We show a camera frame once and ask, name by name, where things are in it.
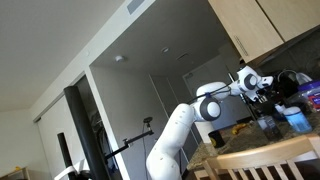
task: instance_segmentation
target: wooden chair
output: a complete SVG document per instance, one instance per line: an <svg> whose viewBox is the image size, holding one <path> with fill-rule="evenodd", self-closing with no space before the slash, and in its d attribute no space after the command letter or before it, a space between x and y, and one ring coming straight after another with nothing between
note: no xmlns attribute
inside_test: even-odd
<svg viewBox="0 0 320 180"><path fill-rule="evenodd" d="M287 164L294 177L300 180L303 177L292 159L310 151L320 157L320 138L316 134L301 135L256 149L210 157L203 161L203 166L210 179L219 180L219 170L227 170L233 180L238 179L237 174L242 179L249 179L250 174L254 179L263 179L259 177L261 174L267 179L273 179L269 166L274 166L281 179L288 179L281 167L281 164ZM263 173L258 173L257 169L261 169Z"/></svg>

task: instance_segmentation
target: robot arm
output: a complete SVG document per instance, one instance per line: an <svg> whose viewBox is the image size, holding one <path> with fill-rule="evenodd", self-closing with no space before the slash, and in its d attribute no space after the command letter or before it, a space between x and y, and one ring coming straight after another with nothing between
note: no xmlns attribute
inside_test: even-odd
<svg viewBox="0 0 320 180"><path fill-rule="evenodd" d="M147 169L153 180L181 180L174 156L184 145L195 121L213 121L220 116L219 101L242 93L255 101L256 91L273 81L272 77L259 76L249 66L240 69L238 76L239 79L229 85L223 82L203 85L197 90L196 102L176 107L147 158Z"/></svg>

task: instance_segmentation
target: wooden cabinet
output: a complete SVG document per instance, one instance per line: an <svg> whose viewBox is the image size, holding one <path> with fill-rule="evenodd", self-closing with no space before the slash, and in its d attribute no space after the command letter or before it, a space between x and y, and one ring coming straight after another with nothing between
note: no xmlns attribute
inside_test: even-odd
<svg viewBox="0 0 320 180"><path fill-rule="evenodd" d="M257 2L285 41L320 24L319 0L257 0Z"/></svg>
<svg viewBox="0 0 320 180"><path fill-rule="evenodd" d="M0 177L0 180L16 180L16 179L30 180L28 169L22 168L20 170L10 172Z"/></svg>
<svg viewBox="0 0 320 180"><path fill-rule="evenodd" d="M255 0L209 3L246 62L284 43Z"/></svg>
<svg viewBox="0 0 320 180"><path fill-rule="evenodd" d="M320 24L319 0L209 0L246 61L262 59Z"/></svg>

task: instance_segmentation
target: kitchen counter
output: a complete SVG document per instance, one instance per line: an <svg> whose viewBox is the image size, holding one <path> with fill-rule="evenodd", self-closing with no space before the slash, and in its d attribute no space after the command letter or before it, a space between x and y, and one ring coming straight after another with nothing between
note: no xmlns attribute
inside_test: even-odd
<svg viewBox="0 0 320 180"><path fill-rule="evenodd" d="M312 126L311 133L319 134L320 113L312 113L307 116L307 119ZM292 130L288 122L276 121L276 123L283 136L279 141L268 141L257 122L249 123L247 127L240 130L238 135L233 135L231 133L232 127L221 130L220 133L226 144L221 148L214 148L210 143L201 142L192 156L187 169L196 170L202 168L202 161L209 156L217 156L219 154L228 154L253 149L300 135Z"/></svg>

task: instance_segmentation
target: blue container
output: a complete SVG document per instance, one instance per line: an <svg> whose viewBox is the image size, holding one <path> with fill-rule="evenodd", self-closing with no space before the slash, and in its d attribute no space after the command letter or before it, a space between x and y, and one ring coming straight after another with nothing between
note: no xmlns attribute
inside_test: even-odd
<svg viewBox="0 0 320 180"><path fill-rule="evenodd" d="M298 107L290 107L283 111L289 124L297 133L309 133L312 131L307 118Z"/></svg>

